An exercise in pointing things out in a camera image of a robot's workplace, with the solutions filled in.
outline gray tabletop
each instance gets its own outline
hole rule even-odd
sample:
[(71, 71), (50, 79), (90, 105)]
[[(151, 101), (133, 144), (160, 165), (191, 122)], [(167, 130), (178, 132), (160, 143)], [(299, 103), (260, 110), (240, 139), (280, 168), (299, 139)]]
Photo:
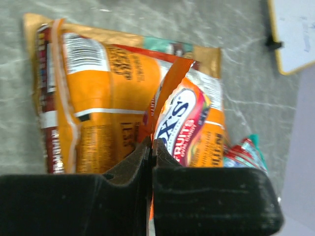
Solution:
[(45, 163), (31, 99), (25, 52), (26, 12), (69, 22), (222, 47), (227, 128), (234, 143), (250, 133), (260, 147), (277, 193), (295, 114), (299, 77), (281, 76), (264, 47), (266, 2), (253, 0), (0, 0), (0, 174), (43, 173)]

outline stack of packages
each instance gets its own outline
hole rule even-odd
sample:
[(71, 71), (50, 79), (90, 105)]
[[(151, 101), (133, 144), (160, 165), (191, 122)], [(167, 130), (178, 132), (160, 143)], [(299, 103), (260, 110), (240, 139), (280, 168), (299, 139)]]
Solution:
[(36, 14), (25, 34), (48, 173), (104, 173), (147, 135), (183, 166), (267, 171), (256, 135), (229, 145), (219, 48)]

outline white oval logo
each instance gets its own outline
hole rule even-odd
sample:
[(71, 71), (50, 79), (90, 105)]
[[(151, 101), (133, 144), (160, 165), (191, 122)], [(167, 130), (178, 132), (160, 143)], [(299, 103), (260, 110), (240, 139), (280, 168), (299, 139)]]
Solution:
[(174, 143), (188, 115), (194, 109), (196, 96), (190, 89), (184, 88), (170, 102), (169, 110), (158, 124), (155, 139), (161, 138), (170, 154)]

